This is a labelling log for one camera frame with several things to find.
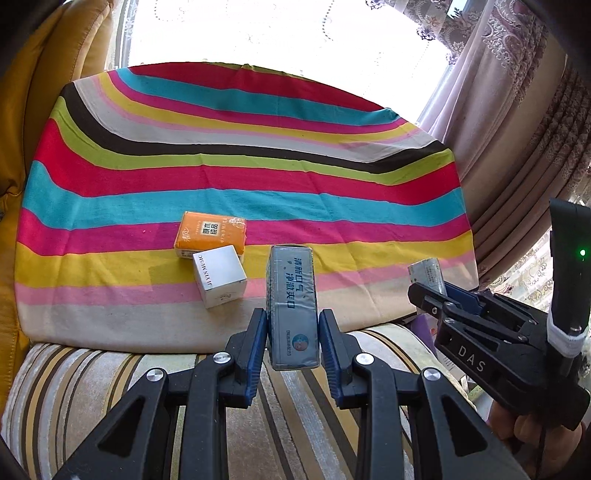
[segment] striped sofa cushion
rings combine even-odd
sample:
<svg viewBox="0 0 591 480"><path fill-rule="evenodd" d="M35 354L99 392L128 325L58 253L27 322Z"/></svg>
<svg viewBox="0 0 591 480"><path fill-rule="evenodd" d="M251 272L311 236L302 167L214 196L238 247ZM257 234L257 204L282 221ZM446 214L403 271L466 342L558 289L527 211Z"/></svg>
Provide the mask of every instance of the striped sofa cushion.
<svg viewBox="0 0 591 480"><path fill-rule="evenodd" d="M364 351L392 367L447 373L409 330L381 325L353 332ZM75 448L147 370L192 368L203 355L135 355L38 344L14 382L2 436L32 479L49 480ZM459 384L448 375L461 390ZM179 411L171 480L178 476L184 407ZM412 451L401 409L407 478ZM339 410L322 368L275 372L265 359L258 395L248 410L227 410L230 478L352 479L358 412Z"/></svg>

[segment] white box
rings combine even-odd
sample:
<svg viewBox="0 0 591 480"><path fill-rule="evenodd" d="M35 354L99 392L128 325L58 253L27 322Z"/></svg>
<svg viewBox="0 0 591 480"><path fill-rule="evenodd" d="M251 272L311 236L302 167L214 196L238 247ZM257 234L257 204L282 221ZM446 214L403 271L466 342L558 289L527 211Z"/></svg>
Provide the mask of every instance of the white box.
<svg viewBox="0 0 591 480"><path fill-rule="evenodd" d="M233 245L193 254L193 271L207 309L244 295L246 274Z"/></svg>

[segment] cyan stripe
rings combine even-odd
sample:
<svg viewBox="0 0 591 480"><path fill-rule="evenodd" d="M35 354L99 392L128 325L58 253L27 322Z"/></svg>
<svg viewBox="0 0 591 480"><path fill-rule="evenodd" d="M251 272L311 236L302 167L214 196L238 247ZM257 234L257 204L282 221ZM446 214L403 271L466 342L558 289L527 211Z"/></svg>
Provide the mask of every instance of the cyan stripe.
<svg viewBox="0 0 591 480"><path fill-rule="evenodd" d="M176 80L136 75L129 69L117 70L116 74L127 86L137 92L214 110L279 115L300 120L356 126L389 124L400 118L390 108L364 112L299 98L244 92L238 89L218 90Z"/></svg>
<svg viewBox="0 0 591 480"><path fill-rule="evenodd" d="M185 210L241 216L248 220L348 220L417 226L441 225L465 213L459 188L420 205L327 193L260 190L203 189L82 197L55 185L45 166L38 161L33 162L23 207L37 215L45 226L67 230L178 222Z"/></svg>

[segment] printed logo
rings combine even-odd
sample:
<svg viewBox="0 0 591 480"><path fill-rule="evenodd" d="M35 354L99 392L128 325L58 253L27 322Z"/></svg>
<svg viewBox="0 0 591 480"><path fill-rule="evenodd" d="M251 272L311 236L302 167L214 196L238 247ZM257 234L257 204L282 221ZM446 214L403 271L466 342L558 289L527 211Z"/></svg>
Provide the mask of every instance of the printed logo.
<svg viewBox="0 0 591 480"><path fill-rule="evenodd" d="M201 226L202 235L217 236L220 230L220 224L217 222L203 222Z"/></svg>
<svg viewBox="0 0 591 480"><path fill-rule="evenodd" d="M207 267L205 266L205 259L199 255L199 265L201 266L201 270L203 270L203 278L205 279L205 283L209 286L213 285L212 284L212 279L209 276L209 272L207 272Z"/></svg>
<svg viewBox="0 0 591 480"><path fill-rule="evenodd" d="M246 227L246 222L244 221L244 218L240 218L240 217L230 218L230 223L238 228Z"/></svg>
<svg viewBox="0 0 591 480"><path fill-rule="evenodd" d="M301 333L298 333L291 340L292 345L298 352L303 352L308 348L308 337Z"/></svg>

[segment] lime green stripe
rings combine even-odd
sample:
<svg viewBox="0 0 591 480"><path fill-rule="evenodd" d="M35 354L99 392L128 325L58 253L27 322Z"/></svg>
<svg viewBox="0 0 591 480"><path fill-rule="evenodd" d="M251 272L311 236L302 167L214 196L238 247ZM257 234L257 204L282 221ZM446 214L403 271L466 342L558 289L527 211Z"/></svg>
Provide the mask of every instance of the lime green stripe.
<svg viewBox="0 0 591 480"><path fill-rule="evenodd" d="M211 167L256 167L273 170L313 171L322 175L347 179L371 181L382 185L398 185L422 177L453 161L448 150L429 155L410 165L386 173L368 173L343 167L322 165L305 160L284 160L280 158L248 157L245 155L123 155L102 148L92 141L72 120L66 102L59 97L51 113L57 122L61 137L70 150L86 161L111 170L135 170L138 168L190 167L208 165Z"/></svg>

